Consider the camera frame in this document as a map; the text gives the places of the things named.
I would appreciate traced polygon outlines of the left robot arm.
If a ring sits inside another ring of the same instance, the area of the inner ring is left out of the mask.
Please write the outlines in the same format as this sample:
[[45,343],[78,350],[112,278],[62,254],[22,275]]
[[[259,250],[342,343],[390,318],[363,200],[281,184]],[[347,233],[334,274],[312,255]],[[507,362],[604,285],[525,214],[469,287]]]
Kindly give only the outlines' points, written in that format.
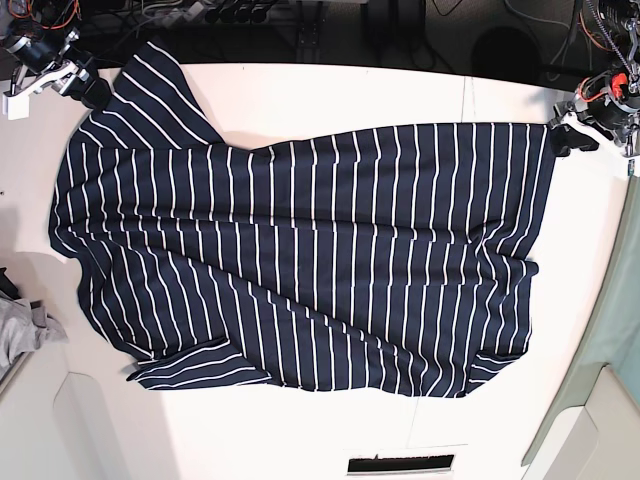
[[556,156],[606,149],[632,163],[639,158],[639,3],[580,1],[577,22],[608,65],[586,75],[573,96],[554,105],[549,121]]

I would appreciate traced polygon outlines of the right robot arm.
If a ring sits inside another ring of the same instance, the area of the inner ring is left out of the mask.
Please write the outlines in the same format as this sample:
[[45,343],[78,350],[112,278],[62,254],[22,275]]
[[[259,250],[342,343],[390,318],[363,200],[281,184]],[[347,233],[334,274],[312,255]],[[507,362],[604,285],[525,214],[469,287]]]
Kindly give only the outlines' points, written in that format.
[[3,1],[1,48],[16,60],[2,113],[9,120],[29,116],[30,97],[50,88],[91,110],[104,109],[112,96],[96,58],[74,43],[78,1]]

